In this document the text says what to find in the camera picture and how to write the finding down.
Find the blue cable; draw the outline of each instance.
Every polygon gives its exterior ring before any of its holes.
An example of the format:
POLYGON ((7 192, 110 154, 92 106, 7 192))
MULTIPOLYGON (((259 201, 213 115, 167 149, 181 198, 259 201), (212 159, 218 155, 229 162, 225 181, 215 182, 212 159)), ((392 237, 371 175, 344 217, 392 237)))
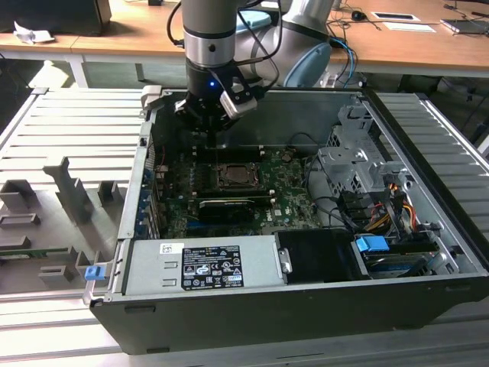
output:
POLYGON ((343 88, 346 88, 348 85, 348 82, 350 81, 351 77, 353 76, 353 70, 355 70, 355 59, 353 58, 353 53, 351 52, 350 47, 348 47, 346 44, 344 44, 343 42, 341 42, 340 40, 338 40, 336 38, 332 38, 332 39, 335 42, 337 42, 338 44, 340 44, 348 52, 348 56, 350 57, 350 62, 351 62, 350 73, 348 75, 348 79, 345 82, 345 85, 343 86, 343 88))

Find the barcode sticker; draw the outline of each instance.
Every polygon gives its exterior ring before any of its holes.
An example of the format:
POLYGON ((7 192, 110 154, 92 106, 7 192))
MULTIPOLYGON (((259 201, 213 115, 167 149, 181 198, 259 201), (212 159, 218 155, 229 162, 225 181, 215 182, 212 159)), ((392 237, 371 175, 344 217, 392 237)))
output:
POLYGON ((162 243, 160 254, 181 254, 184 245, 184 243, 162 243))

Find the black plastic cover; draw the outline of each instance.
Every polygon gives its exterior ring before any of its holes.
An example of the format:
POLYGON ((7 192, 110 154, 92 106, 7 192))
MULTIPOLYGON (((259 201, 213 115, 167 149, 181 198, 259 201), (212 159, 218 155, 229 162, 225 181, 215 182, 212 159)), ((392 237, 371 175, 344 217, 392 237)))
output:
POLYGON ((280 249, 286 248, 292 272, 288 284, 361 279, 351 248, 353 235, 344 229, 281 231, 275 234, 280 249))

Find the wooden desk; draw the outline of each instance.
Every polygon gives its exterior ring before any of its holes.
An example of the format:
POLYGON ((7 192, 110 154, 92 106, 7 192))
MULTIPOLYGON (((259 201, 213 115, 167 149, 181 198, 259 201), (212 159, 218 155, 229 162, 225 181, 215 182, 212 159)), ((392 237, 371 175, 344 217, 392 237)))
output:
MULTIPOLYGON (((442 0, 349 0, 371 20, 371 11, 410 13, 422 23, 439 23, 441 18, 461 15, 443 8, 442 0)), ((138 79, 143 79, 143 63, 184 63, 184 51, 167 38, 166 24, 174 4, 147 6, 146 1, 111 0, 112 22, 102 37, 57 36, 52 44, 21 44, 10 34, 0 34, 0 52, 7 58, 65 60, 72 67, 79 86, 88 86, 84 67, 88 62, 136 63, 138 79)), ((489 12, 489 6, 459 2, 468 16, 471 11, 489 12)), ((351 9, 332 12, 330 20, 351 20, 351 9)), ((346 30, 350 46, 359 58, 357 71, 372 73, 422 74, 436 76, 489 77, 489 39, 483 36, 453 36, 442 24, 431 25, 436 33, 390 31, 378 23, 355 23, 346 30)), ((342 30, 332 25, 338 36, 342 30)), ((173 21, 175 38, 183 38, 180 12, 173 21)), ((343 50, 334 50, 330 68, 346 62, 343 50)))
MULTIPOLYGON (((185 57, 185 51, 175 47, 167 37, 168 16, 175 6, 148 6, 146 1, 111 0, 109 29, 103 37, 78 37, 72 46, 77 54, 138 55, 185 57)), ((183 38, 181 12, 173 19, 172 33, 183 38)))
MULTIPOLYGON (((361 8, 371 21, 378 21, 371 11, 413 14, 419 23, 439 23, 441 19, 462 19, 460 14, 443 8, 442 0, 350 0, 353 8, 361 8)), ((458 8, 470 18, 471 11, 489 12, 489 6, 458 2, 458 8)), ((330 19, 351 20, 351 9, 334 11, 330 19)), ((348 44, 358 54, 358 70, 374 73, 404 73, 440 76, 489 77, 489 38, 484 36, 453 35, 443 24, 430 25, 436 33, 390 31, 376 23, 378 31, 368 22, 351 24, 346 30, 348 44)), ((342 29, 332 24, 333 31, 342 36, 342 29)), ((344 60, 336 50, 332 62, 344 60)))

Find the desk surface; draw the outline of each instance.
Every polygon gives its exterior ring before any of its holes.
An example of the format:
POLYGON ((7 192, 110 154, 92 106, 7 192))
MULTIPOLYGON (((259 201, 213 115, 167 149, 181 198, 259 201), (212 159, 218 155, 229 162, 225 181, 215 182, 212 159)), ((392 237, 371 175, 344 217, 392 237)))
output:
MULTIPOLYGON (((476 35, 453 35, 441 19, 462 19, 460 14, 443 8, 442 0, 350 0, 351 7, 359 7, 368 13, 370 20, 377 20, 371 11, 413 14, 421 22, 430 25, 436 33, 390 31, 382 23, 376 23, 378 31, 370 23, 355 23, 346 30, 348 44, 357 52, 360 63, 397 67, 436 67, 464 70, 489 70, 489 38, 476 35)), ((471 11, 489 13, 489 6, 458 2, 458 9, 469 18, 471 11)), ((351 9, 333 12, 330 19, 350 18, 351 9)), ((342 37, 338 26, 333 31, 342 37)))
MULTIPOLYGON (((111 23, 103 37, 78 37, 72 46, 75 54, 118 54, 142 56, 178 56, 185 51, 167 37, 167 19, 174 3, 148 6, 147 1, 111 0, 111 23)), ((183 38, 180 11, 173 19, 172 33, 183 38)))
POLYGON ((55 42, 45 44, 23 44, 13 34, 0 33, 0 52, 8 51, 34 51, 70 53, 71 47, 78 36, 56 35, 55 42))
MULTIPOLYGON (((461 15, 443 8, 442 0, 349 0, 351 7, 371 11, 410 13, 422 23, 431 25, 436 33, 389 31, 377 23, 378 31, 370 23, 355 23, 346 30, 350 46, 357 52, 359 63, 368 66, 425 67, 489 71, 489 39, 483 36, 454 36, 441 18, 461 18, 461 15)), ((74 54, 109 54, 132 56, 182 57, 184 51, 167 38, 166 23, 174 4, 149 7, 146 1, 125 2, 111 0, 112 22, 103 37, 57 36, 58 42, 29 46, 20 44, 10 34, 0 34, 0 50, 28 50, 40 52, 73 52, 74 54)), ((459 2, 465 14, 471 11, 489 12, 489 6, 459 2)), ((351 9, 332 12, 330 20, 344 18, 349 21, 351 9)), ((342 36, 342 29, 332 24, 333 31, 342 36)), ((175 38, 182 38, 180 12, 173 22, 175 38)), ((333 63, 344 63, 343 50, 334 50, 333 63)))

